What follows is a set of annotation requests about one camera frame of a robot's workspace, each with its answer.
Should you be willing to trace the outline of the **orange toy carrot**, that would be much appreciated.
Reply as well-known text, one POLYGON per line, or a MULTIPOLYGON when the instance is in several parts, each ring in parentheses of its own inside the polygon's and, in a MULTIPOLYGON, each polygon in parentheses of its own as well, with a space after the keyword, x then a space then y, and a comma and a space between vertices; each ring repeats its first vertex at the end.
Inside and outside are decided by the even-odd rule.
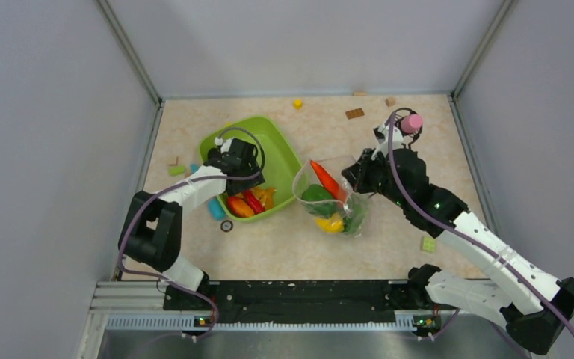
POLYGON ((313 160, 310 160, 309 163, 318 177, 320 184, 322 184, 334 199, 345 202, 347 199, 347 193, 331 176, 331 174, 320 163, 313 160))

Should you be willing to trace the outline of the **red toy chili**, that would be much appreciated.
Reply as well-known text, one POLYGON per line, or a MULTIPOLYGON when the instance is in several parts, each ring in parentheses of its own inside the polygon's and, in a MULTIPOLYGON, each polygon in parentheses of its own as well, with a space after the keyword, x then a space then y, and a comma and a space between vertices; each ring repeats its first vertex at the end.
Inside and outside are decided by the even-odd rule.
POLYGON ((244 200, 247 205, 252 209, 255 215, 262 213, 265 211, 264 206, 261 202, 256 198, 252 191, 244 191, 243 192, 244 200))

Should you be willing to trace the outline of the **green toy lettuce leaf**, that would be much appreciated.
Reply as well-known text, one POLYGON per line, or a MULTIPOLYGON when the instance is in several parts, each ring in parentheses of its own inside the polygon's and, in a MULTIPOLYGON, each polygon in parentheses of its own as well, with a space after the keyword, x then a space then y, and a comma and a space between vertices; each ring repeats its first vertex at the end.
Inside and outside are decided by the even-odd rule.
POLYGON ((367 214, 367 207, 361 200, 349 200, 343 217, 344 230, 347 235, 357 235, 367 214))

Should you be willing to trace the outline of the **clear zip top bag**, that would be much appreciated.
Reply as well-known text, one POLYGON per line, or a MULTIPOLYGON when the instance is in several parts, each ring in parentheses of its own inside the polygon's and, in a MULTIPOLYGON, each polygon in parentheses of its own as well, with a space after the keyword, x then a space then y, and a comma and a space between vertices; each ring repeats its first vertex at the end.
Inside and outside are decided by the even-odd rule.
POLYGON ((291 190, 298 203, 330 235, 362 234, 370 198, 355 192, 342 176, 342 170, 355 162, 352 156, 309 159, 293 180, 291 190))

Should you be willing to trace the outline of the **green toy pepper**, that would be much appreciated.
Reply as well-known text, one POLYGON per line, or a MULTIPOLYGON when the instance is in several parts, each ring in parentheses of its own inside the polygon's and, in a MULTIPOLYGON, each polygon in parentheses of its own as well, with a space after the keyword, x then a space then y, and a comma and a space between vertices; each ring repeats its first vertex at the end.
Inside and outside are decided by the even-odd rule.
POLYGON ((336 213, 336 200, 321 185, 311 184, 300 197, 305 210, 316 217, 329 218, 336 213))

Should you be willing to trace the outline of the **yellow toy lemon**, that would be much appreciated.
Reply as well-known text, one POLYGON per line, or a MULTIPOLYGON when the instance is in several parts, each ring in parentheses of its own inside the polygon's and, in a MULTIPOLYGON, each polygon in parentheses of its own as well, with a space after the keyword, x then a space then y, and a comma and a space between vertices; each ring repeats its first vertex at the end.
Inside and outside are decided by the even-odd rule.
POLYGON ((329 218, 317 217, 315 223, 325 233, 337 234, 345 230, 344 218, 339 213, 334 213, 329 218))

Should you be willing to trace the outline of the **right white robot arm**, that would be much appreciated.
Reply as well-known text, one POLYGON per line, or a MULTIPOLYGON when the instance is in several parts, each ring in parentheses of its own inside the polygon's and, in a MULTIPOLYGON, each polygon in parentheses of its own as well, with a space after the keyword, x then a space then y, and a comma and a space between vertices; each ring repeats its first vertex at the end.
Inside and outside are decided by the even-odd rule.
POLYGON ((537 355, 547 354, 564 329, 574 334, 574 278, 558 279, 504 243, 459 197, 430 183, 417 152, 366 149, 342 176, 354 191, 381 194, 398 205, 414 227, 464 255, 493 282, 474 284, 424 264, 409 272, 414 306, 460 308, 502 327, 537 355))

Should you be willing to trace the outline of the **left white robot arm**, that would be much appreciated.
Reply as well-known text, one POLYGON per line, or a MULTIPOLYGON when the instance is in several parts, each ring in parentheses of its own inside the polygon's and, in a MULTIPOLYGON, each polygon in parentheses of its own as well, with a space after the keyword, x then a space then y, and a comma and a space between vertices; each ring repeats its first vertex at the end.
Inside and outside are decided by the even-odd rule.
POLYGON ((234 196, 264 183, 265 151, 257 139, 217 138, 207 160, 189 177, 155 194, 136 193, 127 212, 118 250, 155 270, 155 276, 182 287, 192 309, 205 307, 207 274, 182 254, 182 223, 187 214, 216 197, 234 196))

